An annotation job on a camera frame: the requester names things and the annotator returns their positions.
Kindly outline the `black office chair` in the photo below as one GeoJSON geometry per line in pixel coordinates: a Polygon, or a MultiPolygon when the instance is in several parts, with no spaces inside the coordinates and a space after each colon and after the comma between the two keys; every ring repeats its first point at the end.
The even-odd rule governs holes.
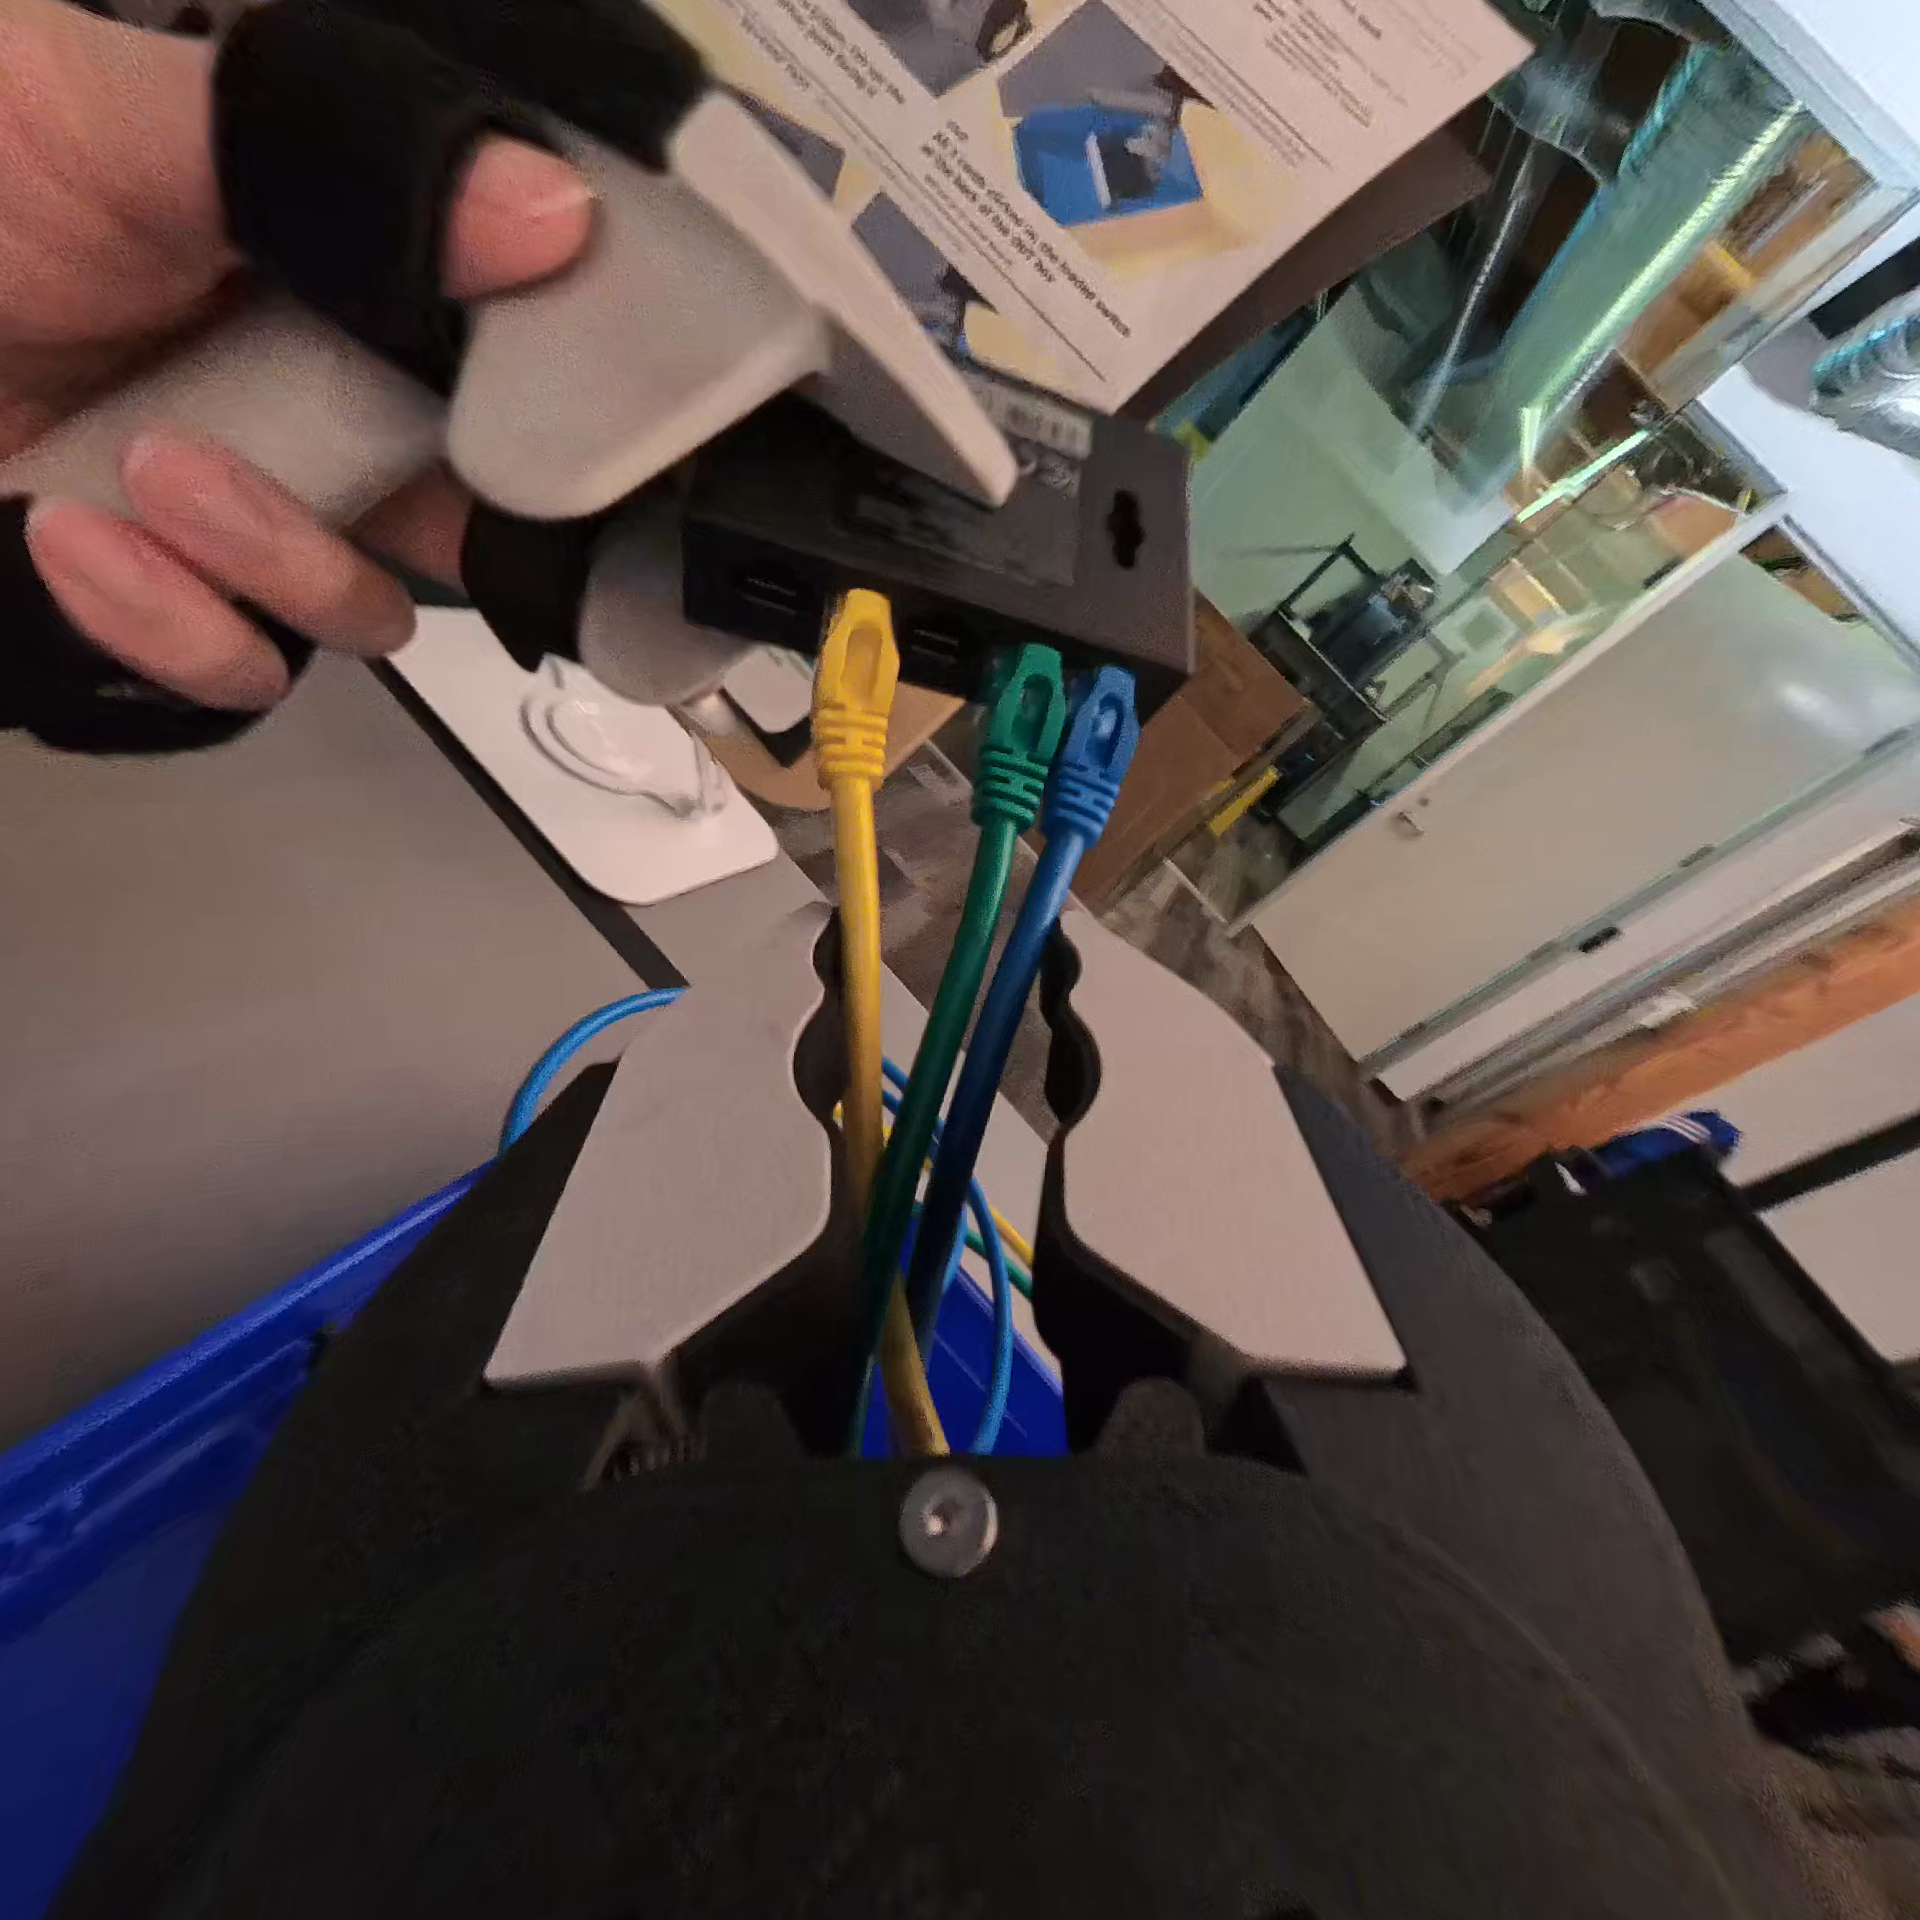
{"type": "Polygon", "coordinates": [[[1916,1778],[1916,1395],[1699,1143],[1454,1202],[1614,1417],[1776,1745],[1916,1778]]]}

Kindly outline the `white base acrylic stand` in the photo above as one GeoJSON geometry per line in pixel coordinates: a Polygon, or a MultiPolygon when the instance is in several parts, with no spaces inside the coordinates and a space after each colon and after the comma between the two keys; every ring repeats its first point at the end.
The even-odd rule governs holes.
{"type": "Polygon", "coordinates": [[[671,712],[616,697],[577,664],[519,667],[477,612],[420,608],[388,665],[599,896],[659,905],[777,855],[671,712]]]}

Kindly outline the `person's left hand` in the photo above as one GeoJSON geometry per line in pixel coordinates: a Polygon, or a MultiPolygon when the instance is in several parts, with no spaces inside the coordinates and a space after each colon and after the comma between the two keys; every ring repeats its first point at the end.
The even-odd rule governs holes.
{"type": "MultiPolygon", "coordinates": [[[[3,7],[3,418],[13,457],[212,319],[237,257],[211,146],[212,51],[69,4],[3,7]]],[[[246,608],[377,658],[415,629],[384,560],[449,579],[471,498],[441,473],[328,530],[223,445],[128,448],[129,520],[38,501],[25,546],[59,612],[143,681],[260,713],[287,667],[246,608]]]]}

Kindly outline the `black network switch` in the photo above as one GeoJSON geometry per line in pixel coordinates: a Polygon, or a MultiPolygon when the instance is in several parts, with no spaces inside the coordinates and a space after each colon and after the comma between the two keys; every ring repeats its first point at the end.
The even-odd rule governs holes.
{"type": "Polygon", "coordinates": [[[971,700],[1004,650],[1123,665],[1151,713],[1196,665],[1188,463],[1148,425],[1048,409],[996,509],[880,457],[803,401],[707,445],[681,506],[697,626],[812,657],[832,604],[893,612],[902,680],[971,700]]]}

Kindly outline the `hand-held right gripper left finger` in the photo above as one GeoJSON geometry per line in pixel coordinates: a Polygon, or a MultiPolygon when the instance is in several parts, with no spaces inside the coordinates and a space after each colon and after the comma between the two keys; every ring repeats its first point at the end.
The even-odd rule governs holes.
{"type": "Polygon", "coordinates": [[[756,1383],[851,1408],[864,1327],[836,920],[804,904],[639,1016],[486,1360],[497,1389],[756,1383]]]}

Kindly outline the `printed instruction sheet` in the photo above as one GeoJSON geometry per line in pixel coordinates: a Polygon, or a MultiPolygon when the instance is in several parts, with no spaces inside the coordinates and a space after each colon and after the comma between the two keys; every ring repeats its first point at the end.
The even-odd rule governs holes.
{"type": "Polygon", "coordinates": [[[924,329],[1116,413],[1513,76],[1480,2],[664,2],[924,329]]]}

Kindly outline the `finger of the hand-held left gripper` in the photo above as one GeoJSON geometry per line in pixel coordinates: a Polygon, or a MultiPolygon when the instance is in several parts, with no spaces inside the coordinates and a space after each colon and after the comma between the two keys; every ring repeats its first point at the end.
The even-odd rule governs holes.
{"type": "Polygon", "coordinates": [[[719,690],[755,651],[684,610],[681,509],[630,501],[600,530],[588,567],[577,658],[616,697],[684,709],[719,690]]]}
{"type": "Polygon", "coordinates": [[[1017,484],[1007,439],[789,149],[711,89],[678,122],[668,157],[671,179],[821,322],[824,346],[800,378],[809,401],[880,457],[1004,506],[1017,484]]]}

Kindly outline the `wooden board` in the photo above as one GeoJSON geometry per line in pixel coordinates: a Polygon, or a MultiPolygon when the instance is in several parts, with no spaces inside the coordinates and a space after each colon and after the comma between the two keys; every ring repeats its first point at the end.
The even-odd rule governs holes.
{"type": "Polygon", "coordinates": [[[1163,413],[1256,336],[1473,204],[1492,180],[1477,146],[1486,117],[1487,105],[1477,103],[1384,168],[1199,327],[1116,413],[1137,424],[1163,413]]]}

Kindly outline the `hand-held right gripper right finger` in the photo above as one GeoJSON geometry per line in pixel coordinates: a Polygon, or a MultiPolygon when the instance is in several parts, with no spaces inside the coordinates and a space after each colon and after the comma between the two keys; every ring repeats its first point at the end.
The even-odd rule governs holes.
{"type": "Polygon", "coordinates": [[[1046,1101],[1035,1315],[1067,1427],[1137,1380],[1208,1427],[1247,1383],[1388,1386],[1408,1360],[1273,1059],[1092,917],[1043,970],[1046,1101]]]}

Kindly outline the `blue plastic bin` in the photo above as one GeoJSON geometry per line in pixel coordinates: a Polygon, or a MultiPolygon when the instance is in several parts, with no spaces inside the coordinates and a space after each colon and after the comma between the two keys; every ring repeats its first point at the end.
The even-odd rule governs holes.
{"type": "MultiPolygon", "coordinates": [[[[428,1387],[457,1360],[454,1303],[517,1297],[523,1243],[557,1204],[557,1164],[496,1162],[399,1226],[5,1456],[5,1915],[46,1915],[108,1815],[190,1595],[228,1520],[312,1513],[244,1500],[307,1393],[319,1333],[360,1327],[375,1386],[428,1387]]],[[[959,1858],[953,1896],[908,1913],[983,1913],[1028,1866],[1020,1834],[1057,1789],[1046,1728],[964,1624],[963,1672],[905,1689],[896,1643],[860,1672],[851,1603],[814,1633],[772,1576],[687,1594],[639,1538],[651,1504],[675,1546],[717,1520],[712,1487],[630,1481],[496,1500],[454,1423],[449,1498],[372,1546],[372,1603],[293,1570],[212,1626],[211,1681],[244,1631],[271,1637],[262,1735],[214,1760],[200,1813],[157,1813],[182,1863],[135,1869],[105,1915],[789,1913],[836,1883],[832,1913],[891,1913],[884,1857],[959,1858]]]]}

